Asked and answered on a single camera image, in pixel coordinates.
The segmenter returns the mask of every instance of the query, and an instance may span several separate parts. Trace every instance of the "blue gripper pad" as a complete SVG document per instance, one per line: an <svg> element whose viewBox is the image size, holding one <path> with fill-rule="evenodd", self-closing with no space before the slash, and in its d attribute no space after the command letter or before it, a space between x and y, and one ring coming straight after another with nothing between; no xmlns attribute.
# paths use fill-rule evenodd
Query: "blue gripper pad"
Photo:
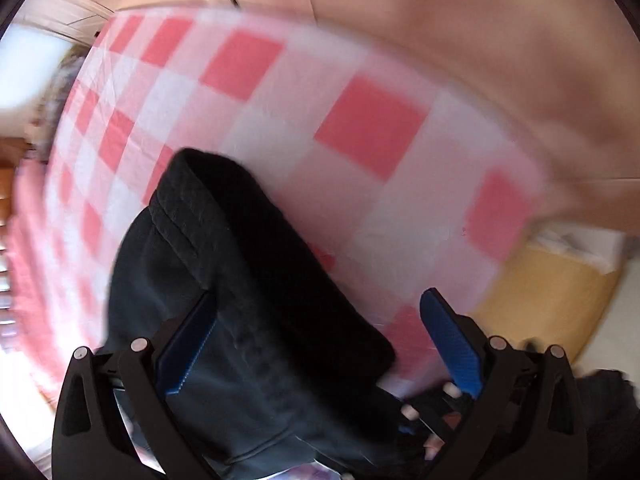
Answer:
<svg viewBox="0 0 640 480"><path fill-rule="evenodd" d="M456 322L451 307L434 288L420 298L420 319L456 386L473 398L482 391L482 359Z"/></svg>
<svg viewBox="0 0 640 480"><path fill-rule="evenodd" d="M180 392L216 323L218 309L203 295L176 329L156 362L156 390L165 396Z"/></svg>

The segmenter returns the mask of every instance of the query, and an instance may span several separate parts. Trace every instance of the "checkered tablecloth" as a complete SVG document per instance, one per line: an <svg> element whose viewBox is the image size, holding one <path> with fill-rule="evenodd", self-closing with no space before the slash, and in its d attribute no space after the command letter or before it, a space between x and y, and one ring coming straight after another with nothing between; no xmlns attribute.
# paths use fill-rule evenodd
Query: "checkered tablecloth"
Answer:
<svg viewBox="0 0 640 480"><path fill-rule="evenodd" d="M72 89L47 176L47 304L65 362L100 344L118 245L181 146L257 177L395 345L396 391L434 369L420 293L473 309L545 176L453 81L344 32L229 9L120 12Z"/></svg>

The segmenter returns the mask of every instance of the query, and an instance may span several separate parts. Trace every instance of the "bed sheet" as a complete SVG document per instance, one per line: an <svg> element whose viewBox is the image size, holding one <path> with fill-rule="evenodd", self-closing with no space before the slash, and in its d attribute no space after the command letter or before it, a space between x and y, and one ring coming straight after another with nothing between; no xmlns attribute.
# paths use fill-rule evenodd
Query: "bed sheet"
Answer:
<svg viewBox="0 0 640 480"><path fill-rule="evenodd" d="M30 373L40 391L55 399L65 365L57 356L49 325L43 261L43 192L46 166L36 160L21 161L14 178L13 215L7 228L6 255L12 282L12 312L18 321L18 342L27 356Z"/></svg>
<svg viewBox="0 0 640 480"><path fill-rule="evenodd" d="M118 245L172 154L193 146L256 176L391 340L384 386L405 394L442 371L421 292L471 311L535 208L545 171L514 132L454 80L344 31L211 7L117 13L73 86L47 176L60 359L100 345Z"/></svg>

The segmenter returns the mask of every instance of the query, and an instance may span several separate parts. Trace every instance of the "black cloth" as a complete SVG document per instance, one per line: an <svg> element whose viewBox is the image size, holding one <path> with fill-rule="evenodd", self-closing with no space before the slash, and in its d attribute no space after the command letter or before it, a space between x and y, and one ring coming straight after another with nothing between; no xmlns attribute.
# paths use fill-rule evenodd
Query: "black cloth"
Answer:
<svg viewBox="0 0 640 480"><path fill-rule="evenodd" d="M633 385L617 370L598 370L576 385L587 428L589 478L640 478L640 409Z"/></svg>
<svg viewBox="0 0 640 480"><path fill-rule="evenodd" d="M187 149L122 242L104 350L151 337L203 291L218 307L216 325L167 402L223 478L260 478L316 453L394 476L422 466L424 441L397 441L401 403L376 386L395 358L389 342L251 174Z"/></svg>

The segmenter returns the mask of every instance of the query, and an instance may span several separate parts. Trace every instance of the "metal screw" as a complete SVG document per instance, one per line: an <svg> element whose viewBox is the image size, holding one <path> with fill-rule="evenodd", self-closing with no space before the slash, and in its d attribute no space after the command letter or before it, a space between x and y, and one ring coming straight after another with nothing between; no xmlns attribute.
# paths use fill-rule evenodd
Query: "metal screw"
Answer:
<svg viewBox="0 0 640 480"><path fill-rule="evenodd" d="M551 345L551 355L562 359L564 357L564 349L560 345Z"/></svg>
<svg viewBox="0 0 640 480"><path fill-rule="evenodd" d="M131 342L131 349L134 352L142 352L146 348L146 339L139 337Z"/></svg>
<svg viewBox="0 0 640 480"><path fill-rule="evenodd" d="M507 348L507 341L499 335L493 336L489 339L489 344L491 345L491 348L495 350L504 350Z"/></svg>
<svg viewBox="0 0 640 480"><path fill-rule="evenodd" d="M74 350L74 357L80 360L86 356L86 353L87 353L86 346L81 346Z"/></svg>

